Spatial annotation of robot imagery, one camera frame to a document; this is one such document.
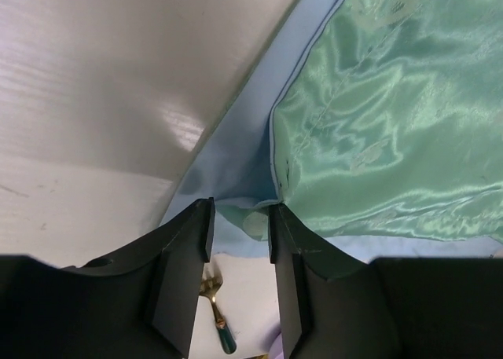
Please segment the teal satin placemat cloth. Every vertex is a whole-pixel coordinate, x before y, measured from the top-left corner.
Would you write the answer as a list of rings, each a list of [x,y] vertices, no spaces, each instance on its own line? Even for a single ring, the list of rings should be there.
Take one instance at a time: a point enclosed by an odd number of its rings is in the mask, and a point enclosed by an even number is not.
[[[164,215],[267,254],[285,204],[347,253],[502,254],[502,0],[299,0]]]

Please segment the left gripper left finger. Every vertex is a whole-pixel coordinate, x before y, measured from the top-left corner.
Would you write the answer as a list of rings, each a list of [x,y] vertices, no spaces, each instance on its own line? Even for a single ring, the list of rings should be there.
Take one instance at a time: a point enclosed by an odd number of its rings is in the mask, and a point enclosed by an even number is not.
[[[118,345],[120,357],[188,356],[214,223],[213,199],[198,199],[168,223],[81,267],[102,303],[101,325],[133,325]]]

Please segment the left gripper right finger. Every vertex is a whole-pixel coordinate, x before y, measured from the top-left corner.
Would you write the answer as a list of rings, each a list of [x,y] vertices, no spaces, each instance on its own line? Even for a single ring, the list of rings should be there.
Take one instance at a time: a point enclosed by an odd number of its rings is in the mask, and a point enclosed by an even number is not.
[[[274,265],[285,357],[298,357],[315,327],[308,275],[324,282],[365,266],[308,229],[285,204],[268,208],[269,256]]]

